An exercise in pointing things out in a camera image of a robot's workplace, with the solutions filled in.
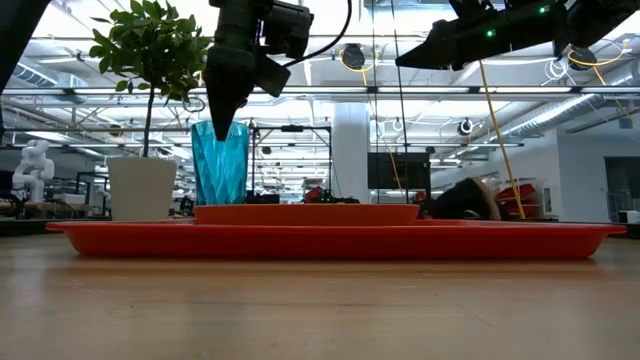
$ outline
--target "yellow cable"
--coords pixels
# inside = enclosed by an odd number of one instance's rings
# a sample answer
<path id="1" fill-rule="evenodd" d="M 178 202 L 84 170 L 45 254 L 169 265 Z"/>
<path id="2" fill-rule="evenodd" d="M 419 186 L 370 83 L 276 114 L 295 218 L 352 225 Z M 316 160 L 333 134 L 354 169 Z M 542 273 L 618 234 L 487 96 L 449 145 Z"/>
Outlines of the yellow cable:
<path id="1" fill-rule="evenodd" d="M 359 72 L 362 73 L 362 81 L 364 82 L 364 86 L 368 86 L 367 84 L 367 71 L 373 69 L 373 67 L 376 64 L 376 60 L 378 59 L 378 54 L 376 53 L 376 59 L 373 61 L 373 65 L 369 66 L 366 69 L 360 69 L 360 70 L 356 70 L 356 69 L 352 69 L 350 67 L 347 66 L 347 64 L 344 63 L 344 61 L 342 60 L 342 54 L 344 53 L 344 50 L 340 50 L 340 52 L 338 53 L 338 58 L 340 59 L 340 63 L 342 64 L 342 66 L 349 70 L 349 71 L 353 71 L 353 72 Z M 398 177 L 398 169 L 396 167 L 396 160 L 393 157 L 393 153 L 391 152 L 391 148 L 389 147 L 389 145 L 387 145 L 387 142 L 384 140 L 384 138 L 382 136 L 380 136 L 379 134 L 379 126 L 380 124 L 378 123 L 378 119 L 375 120 L 376 121 L 376 137 L 378 137 L 380 140 L 382 140 L 382 143 L 384 144 L 384 146 L 387 148 L 387 151 L 389 152 L 389 157 L 391 158 L 391 164 L 393 165 L 393 173 L 396 176 L 396 182 L 398 183 L 398 190 L 402 191 L 402 183 L 400 183 L 400 177 Z"/>
<path id="2" fill-rule="evenodd" d="M 600 82 L 602 83 L 602 85 L 607 86 L 607 82 L 604 81 L 604 77 L 602 77 L 602 74 L 600 73 L 600 70 L 598 70 L 597 66 L 593 67 L 593 71 L 595 71 L 596 75 L 598 75 L 598 79 L 600 79 Z M 616 102 L 616 104 L 618 104 L 618 107 L 620 108 L 620 110 L 622 110 L 622 112 L 624 112 L 624 114 L 627 115 L 629 119 L 631 119 L 631 114 L 629 114 L 627 109 L 625 109 L 624 106 L 620 104 L 620 101 L 618 101 L 618 99 L 615 96 L 613 97 L 613 100 Z"/>
<path id="3" fill-rule="evenodd" d="M 489 103 L 489 112 L 491 113 L 491 121 L 493 121 L 493 128 L 496 129 L 496 136 L 498 137 L 498 142 L 500 142 L 500 149 L 502 149 L 502 156 L 504 157 L 504 162 L 507 165 L 507 172 L 509 173 L 509 181 L 511 182 L 511 189 L 513 189 L 513 193 L 516 196 L 516 202 L 518 203 L 518 210 L 520 211 L 520 219 L 526 219 L 526 216 L 524 214 L 524 208 L 522 207 L 522 201 L 520 199 L 520 191 L 518 191 L 516 182 L 513 180 L 513 173 L 511 172 L 511 163 L 509 162 L 507 149 L 504 146 L 504 141 L 502 140 L 500 127 L 498 126 L 498 121 L 496 120 L 496 113 L 495 111 L 493 111 L 493 104 L 491 102 L 491 93 L 489 92 L 489 85 L 487 84 L 487 74 L 484 70 L 484 64 L 482 63 L 482 60 L 480 60 L 479 62 L 480 62 L 480 71 L 482 72 L 482 82 L 484 83 L 484 93 L 487 95 L 487 102 Z"/>
<path id="4" fill-rule="evenodd" d="M 612 64 L 618 60 L 620 60 L 620 58 L 622 57 L 622 55 L 624 55 L 624 49 L 627 47 L 627 41 L 623 41 L 622 42 L 622 50 L 620 51 L 620 54 L 618 54 L 618 56 L 616 56 L 615 58 L 608 60 L 608 61 L 604 61 L 601 63 L 589 63 L 589 62 L 584 62 L 584 61 L 580 61 L 580 60 L 576 60 L 573 57 L 571 57 L 571 55 L 573 55 L 575 53 L 575 51 L 571 50 L 569 51 L 569 60 L 571 60 L 572 62 L 579 64 L 579 65 L 583 65 L 583 66 L 604 66 L 604 65 L 609 65 Z"/>

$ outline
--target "plant stem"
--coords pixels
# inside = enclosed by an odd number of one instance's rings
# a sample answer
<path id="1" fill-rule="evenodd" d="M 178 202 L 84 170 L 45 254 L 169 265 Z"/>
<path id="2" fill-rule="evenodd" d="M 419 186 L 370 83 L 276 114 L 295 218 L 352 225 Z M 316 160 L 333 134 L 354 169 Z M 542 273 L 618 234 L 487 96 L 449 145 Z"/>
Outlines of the plant stem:
<path id="1" fill-rule="evenodd" d="M 149 94 L 149 105 L 147 106 L 147 123 L 144 125 L 144 150 L 142 157 L 149 157 L 149 129 L 151 129 L 151 112 L 153 111 L 153 100 L 156 97 L 156 88 L 151 86 Z"/>

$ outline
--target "white plant pot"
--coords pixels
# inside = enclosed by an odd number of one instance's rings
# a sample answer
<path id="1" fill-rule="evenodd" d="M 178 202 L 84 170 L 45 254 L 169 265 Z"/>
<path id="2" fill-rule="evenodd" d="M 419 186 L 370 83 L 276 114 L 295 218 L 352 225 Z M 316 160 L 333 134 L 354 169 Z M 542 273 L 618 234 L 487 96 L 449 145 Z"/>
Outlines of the white plant pot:
<path id="1" fill-rule="evenodd" d="M 151 158 L 110 158 L 111 217 L 114 221 L 154 221 L 169 217 L 178 167 Z"/>

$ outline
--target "blue plastic cup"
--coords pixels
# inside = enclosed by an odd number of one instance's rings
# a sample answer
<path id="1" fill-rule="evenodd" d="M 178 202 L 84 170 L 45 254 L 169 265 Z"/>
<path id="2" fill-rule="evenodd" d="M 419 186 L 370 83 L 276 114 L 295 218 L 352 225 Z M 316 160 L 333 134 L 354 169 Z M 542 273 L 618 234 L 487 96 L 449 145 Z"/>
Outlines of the blue plastic cup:
<path id="1" fill-rule="evenodd" d="M 211 121 L 191 126 L 196 205 L 242 204 L 247 197 L 249 129 L 233 123 L 218 141 Z"/>

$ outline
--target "red object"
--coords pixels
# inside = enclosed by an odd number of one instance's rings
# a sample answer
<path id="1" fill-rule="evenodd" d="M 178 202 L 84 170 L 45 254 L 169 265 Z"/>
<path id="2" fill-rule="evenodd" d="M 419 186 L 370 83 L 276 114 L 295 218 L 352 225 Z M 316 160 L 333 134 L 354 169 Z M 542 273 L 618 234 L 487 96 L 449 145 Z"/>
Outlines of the red object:
<path id="1" fill-rule="evenodd" d="M 622 226 L 418 221 L 413 226 L 50 223 L 89 256 L 279 259 L 578 259 Z"/>
<path id="2" fill-rule="evenodd" d="M 264 226 L 401 226 L 418 217 L 418 205 L 259 204 L 196 206 L 196 223 Z"/>
<path id="3" fill-rule="evenodd" d="M 426 199 L 426 195 L 424 194 L 424 191 L 418 191 L 416 193 L 415 199 L 416 201 L 423 201 L 424 199 Z"/>
<path id="4" fill-rule="evenodd" d="M 539 213 L 539 204 L 536 195 L 536 189 L 531 184 L 524 184 L 518 187 L 520 193 L 520 202 L 527 219 L 535 218 Z M 520 209 L 516 201 L 515 193 L 511 187 L 506 188 L 495 196 L 495 200 L 502 206 L 505 206 L 509 214 L 512 216 L 520 216 Z"/>
<path id="5" fill-rule="evenodd" d="M 305 194 L 304 196 L 304 202 L 306 203 L 310 203 L 313 202 L 314 199 L 320 197 L 320 195 L 322 195 L 322 189 L 317 187 L 314 189 L 309 190 L 308 193 Z"/>

